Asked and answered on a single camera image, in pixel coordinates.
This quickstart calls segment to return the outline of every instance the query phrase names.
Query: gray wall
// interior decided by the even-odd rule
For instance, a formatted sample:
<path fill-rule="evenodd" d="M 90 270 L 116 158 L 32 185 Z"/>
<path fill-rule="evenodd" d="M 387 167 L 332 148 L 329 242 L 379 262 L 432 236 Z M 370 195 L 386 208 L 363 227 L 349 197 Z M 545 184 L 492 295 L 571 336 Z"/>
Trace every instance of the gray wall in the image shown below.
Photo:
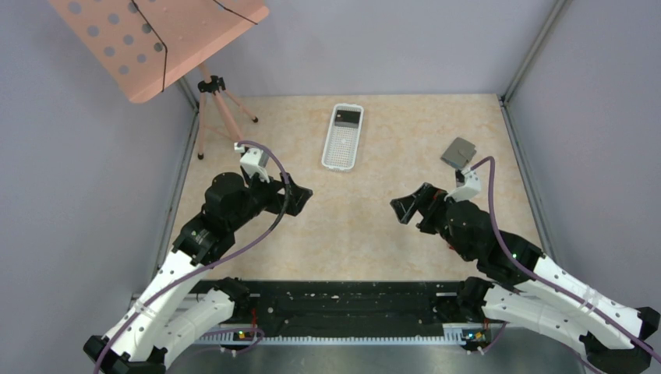
<path fill-rule="evenodd" d="M 150 278 L 192 112 L 130 104 L 45 1 L 0 2 L 0 372 L 85 373 Z"/>
<path fill-rule="evenodd" d="M 574 1 L 511 105 L 560 262 L 657 310 L 659 41 L 658 0 Z M 661 333 L 650 341 L 661 350 Z"/>
<path fill-rule="evenodd" d="M 553 0 L 267 0 L 209 61 L 247 96 L 502 93 Z M 200 81 L 195 72 L 192 82 Z"/>

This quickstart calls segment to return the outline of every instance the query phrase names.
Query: floor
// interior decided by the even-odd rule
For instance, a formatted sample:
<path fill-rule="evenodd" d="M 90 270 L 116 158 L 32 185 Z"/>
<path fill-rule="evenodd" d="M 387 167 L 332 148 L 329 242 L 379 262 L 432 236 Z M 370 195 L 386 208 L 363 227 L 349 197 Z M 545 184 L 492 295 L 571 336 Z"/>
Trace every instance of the floor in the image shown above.
<path fill-rule="evenodd" d="M 360 104 L 365 119 L 357 161 L 347 173 L 321 164 L 333 106 Z M 285 216 L 257 247 L 216 267 L 209 278 L 269 280 L 417 281 L 463 280 L 479 275 L 448 249 L 440 236 L 399 224 L 389 202 L 414 192 L 423 182 L 454 188 L 454 170 L 440 155 L 456 137 L 477 146 L 474 161 L 497 161 L 495 207 L 499 226 L 539 245 L 521 175 L 495 95 L 389 95 L 248 97 L 259 117 L 253 124 L 235 111 L 245 138 L 270 147 L 300 186 L 314 196 L 297 217 Z M 207 120 L 224 130 L 215 107 Z M 473 201 L 487 210 L 488 167 L 479 169 L 481 193 Z M 277 175 L 270 162 L 267 169 Z M 239 171 L 232 142 L 211 133 L 204 159 L 193 156 L 175 219 L 173 238 L 199 212 L 214 176 Z M 274 219 L 262 213 L 236 233 L 233 250 L 264 232 Z"/>

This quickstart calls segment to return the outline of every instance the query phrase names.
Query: pink perforated board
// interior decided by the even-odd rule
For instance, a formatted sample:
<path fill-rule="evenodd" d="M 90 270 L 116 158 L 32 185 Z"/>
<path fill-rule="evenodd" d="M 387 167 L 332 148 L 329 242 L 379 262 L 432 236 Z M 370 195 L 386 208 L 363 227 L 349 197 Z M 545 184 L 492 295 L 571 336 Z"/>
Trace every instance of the pink perforated board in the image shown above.
<path fill-rule="evenodd" d="M 137 8 L 130 0 L 49 1 L 133 103 L 156 96 L 163 82 L 174 83 L 254 26 L 213 0 L 135 0 Z M 263 0 L 219 2 L 255 23 L 269 13 Z"/>

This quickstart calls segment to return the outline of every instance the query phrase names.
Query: white plastic basket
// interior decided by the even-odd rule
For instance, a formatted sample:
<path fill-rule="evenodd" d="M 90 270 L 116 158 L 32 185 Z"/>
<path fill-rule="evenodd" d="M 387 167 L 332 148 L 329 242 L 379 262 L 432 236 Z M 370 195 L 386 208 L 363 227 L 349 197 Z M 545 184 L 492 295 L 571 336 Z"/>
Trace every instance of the white plastic basket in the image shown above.
<path fill-rule="evenodd" d="M 343 122 L 338 117 L 338 111 L 351 111 L 359 113 L 359 121 L 355 123 Z M 356 104 L 336 104 L 328 125 L 326 145 L 323 146 L 321 164 L 333 171 L 350 171 L 355 165 L 355 155 L 358 151 L 360 129 L 365 109 Z"/>

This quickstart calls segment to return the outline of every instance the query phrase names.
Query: white plastic part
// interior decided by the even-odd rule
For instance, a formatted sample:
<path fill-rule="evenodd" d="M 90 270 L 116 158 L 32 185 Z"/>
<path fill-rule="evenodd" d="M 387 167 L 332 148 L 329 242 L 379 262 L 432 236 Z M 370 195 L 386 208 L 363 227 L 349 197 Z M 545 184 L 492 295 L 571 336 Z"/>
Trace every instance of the white plastic part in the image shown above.
<path fill-rule="evenodd" d="M 250 178 L 258 174 L 262 182 L 269 182 L 267 173 L 268 155 L 257 148 L 250 148 L 246 154 L 241 157 L 241 167 L 248 173 Z"/>
<path fill-rule="evenodd" d="M 234 151 L 236 153 L 244 153 L 246 152 L 246 146 L 240 146 L 238 143 L 234 143 Z"/>
<path fill-rule="evenodd" d="M 480 183 L 479 177 L 474 170 L 466 167 L 461 170 L 461 173 L 464 175 L 464 182 L 460 183 L 457 181 L 457 188 L 448 193 L 445 196 L 445 200 L 449 198 L 454 199 L 456 202 L 470 200 L 482 191 L 482 183 Z"/>
<path fill-rule="evenodd" d="M 119 330 L 119 327 L 134 312 L 140 313 L 111 347 L 116 354 L 122 355 L 124 352 L 128 353 L 131 355 L 129 360 L 131 362 L 147 360 L 154 348 L 155 339 L 163 329 L 163 325 L 168 322 L 170 316 L 177 309 L 184 297 L 187 296 L 190 289 L 208 271 L 203 271 L 172 288 L 156 299 L 149 307 L 144 307 L 144 302 L 168 284 L 202 266 L 193 266 L 190 264 L 190 261 L 191 258 L 182 251 L 177 251 L 177 253 L 170 252 L 168 254 L 158 274 L 149 283 L 149 286 L 147 286 L 147 289 L 141 294 L 140 298 L 133 304 L 125 316 L 105 334 L 107 337 L 113 337 Z"/>
<path fill-rule="evenodd" d="M 265 337 L 260 345 L 465 345 L 461 328 L 444 328 L 442 337 Z M 251 340 L 233 340 L 232 333 L 202 337 L 196 344 L 250 345 Z"/>
<path fill-rule="evenodd" d="M 357 128 L 337 125 L 335 119 L 338 111 L 357 111 L 360 119 Z M 358 152 L 360 129 L 365 110 L 360 105 L 336 104 L 330 117 L 326 144 L 323 146 L 321 164 L 333 171 L 349 171 L 355 165 L 355 155 Z"/>
<path fill-rule="evenodd" d="M 555 264 L 550 257 L 539 258 L 534 271 L 538 276 L 586 299 L 586 301 L 617 321 L 617 323 L 634 336 L 637 337 L 640 334 L 642 321 L 638 318 L 638 311 L 636 309 L 616 303 L 606 296 L 601 295 L 597 290 L 590 288 L 587 284 L 572 277 Z M 567 315 L 568 318 L 581 324 L 606 348 L 631 349 L 634 347 L 624 334 L 610 324 L 606 324 L 606 321 L 597 316 L 591 309 L 542 284 L 542 282 L 528 280 L 522 284 L 518 284 L 516 287 L 541 298 L 546 304 L 553 306 Z"/>
<path fill-rule="evenodd" d="M 232 317 L 234 302 L 222 291 L 211 290 L 191 309 L 164 326 L 156 348 L 167 348 L 165 368 L 203 333 Z"/>
<path fill-rule="evenodd" d="M 588 329 L 540 300 L 524 298 L 495 284 L 486 292 L 484 316 L 510 322 L 557 340 L 585 357 L 585 346 L 578 339 Z"/>

